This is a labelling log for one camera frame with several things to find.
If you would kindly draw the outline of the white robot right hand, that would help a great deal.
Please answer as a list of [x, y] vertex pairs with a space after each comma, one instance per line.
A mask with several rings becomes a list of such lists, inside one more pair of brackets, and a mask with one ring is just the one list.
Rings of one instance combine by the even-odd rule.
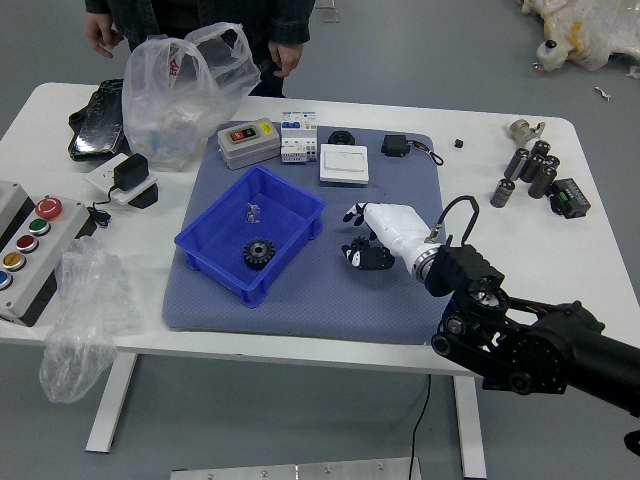
[[370, 202], [353, 205], [343, 217], [344, 222], [351, 220], [370, 229], [368, 240], [359, 238], [343, 246], [354, 267], [383, 270], [402, 258], [411, 276], [419, 281], [426, 278], [441, 245], [441, 221], [430, 228], [410, 206]]

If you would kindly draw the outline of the person's left hand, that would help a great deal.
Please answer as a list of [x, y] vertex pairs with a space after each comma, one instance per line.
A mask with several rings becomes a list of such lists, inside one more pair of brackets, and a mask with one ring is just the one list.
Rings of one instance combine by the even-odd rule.
[[276, 65], [274, 76], [277, 78], [286, 78], [298, 67], [303, 55], [304, 45], [289, 45], [269, 41], [268, 49], [271, 59]]

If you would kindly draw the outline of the person's right hand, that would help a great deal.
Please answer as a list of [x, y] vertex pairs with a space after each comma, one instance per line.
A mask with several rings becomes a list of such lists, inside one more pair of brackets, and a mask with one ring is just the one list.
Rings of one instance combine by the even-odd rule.
[[91, 48], [108, 59], [113, 57], [113, 50], [125, 39], [115, 28], [110, 14], [87, 13], [85, 34]]

